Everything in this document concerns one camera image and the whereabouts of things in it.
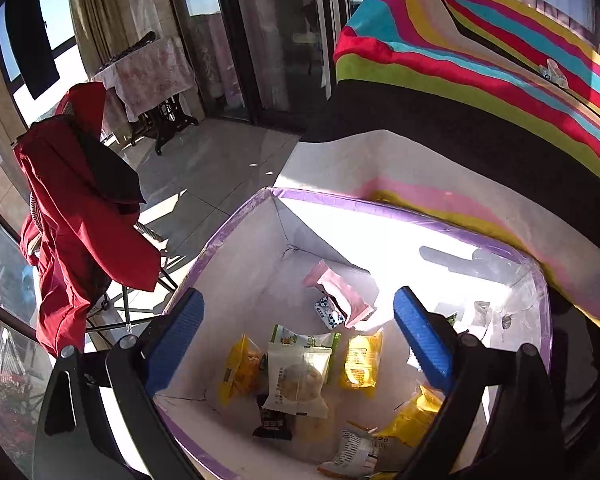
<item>screw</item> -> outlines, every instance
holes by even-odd
[[[529,357],[533,357],[534,355],[538,354],[538,349],[531,343],[524,343],[522,345],[522,351]]]
[[[60,351],[60,357],[67,359],[75,354],[75,346],[67,345]]]
[[[138,338],[136,336],[134,336],[133,334],[125,335],[120,340],[120,348],[122,348],[124,350],[129,350],[130,348],[133,348],[134,346],[136,346],[136,342],[138,342]]]
[[[478,346],[478,338],[475,335],[469,334],[469,333],[463,333],[460,335],[460,342],[464,345],[464,346]]]

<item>floor tile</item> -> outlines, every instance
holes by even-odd
[[[176,249],[214,208],[175,184],[171,184],[164,194],[166,197],[163,200],[156,201],[155,205],[144,209],[140,221],[168,240],[166,249],[170,252]]]
[[[229,193],[250,176],[253,168],[238,166],[231,159],[211,160],[197,168],[187,168],[178,183],[188,192],[217,207]]]
[[[147,158],[148,153],[154,148],[155,141],[148,137],[142,137],[136,140],[136,145],[126,146],[120,151],[120,157],[134,170],[138,169],[138,166]]]
[[[197,257],[209,238],[211,238],[220,226],[229,218],[227,213],[215,209],[202,223],[193,231],[189,237],[176,249],[176,254]]]
[[[297,138],[288,140],[262,165],[255,168],[255,171],[240,186],[222,200],[218,205],[218,209],[231,215],[259,189],[273,186],[297,142]]]
[[[12,228],[20,232],[22,223],[29,214],[29,203],[11,186],[0,200],[0,214]]]
[[[215,120],[213,128],[214,139],[249,164],[263,163],[288,140],[298,138],[245,123]]]

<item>pink tablecloth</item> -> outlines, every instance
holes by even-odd
[[[114,88],[126,108],[130,122],[165,99],[196,87],[196,76],[184,56],[180,38],[164,38],[144,46],[93,76],[105,88]],[[105,122],[115,110],[107,110]]]

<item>pink snack wrapper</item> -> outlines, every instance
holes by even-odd
[[[352,286],[346,283],[339,274],[333,272],[324,260],[320,260],[311,269],[303,283],[305,286],[314,286],[334,298],[336,305],[345,316],[344,326],[346,328],[353,328],[357,322],[362,321],[374,311],[374,308],[366,304]]]

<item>yellow snack bag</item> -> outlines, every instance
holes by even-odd
[[[399,471],[381,471],[372,475],[363,476],[363,480],[394,480],[398,476]]]
[[[234,395],[244,396],[254,392],[261,359],[260,349],[246,334],[242,334],[240,341],[231,347],[226,359],[224,377],[218,391],[222,404],[228,403]]]
[[[381,349],[382,329],[373,335],[357,335],[350,339],[340,386],[351,390],[374,388],[378,382]]]
[[[394,437],[409,447],[416,447],[442,406],[433,391],[420,385],[420,391],[402,406],[394,421],[374,437]]]

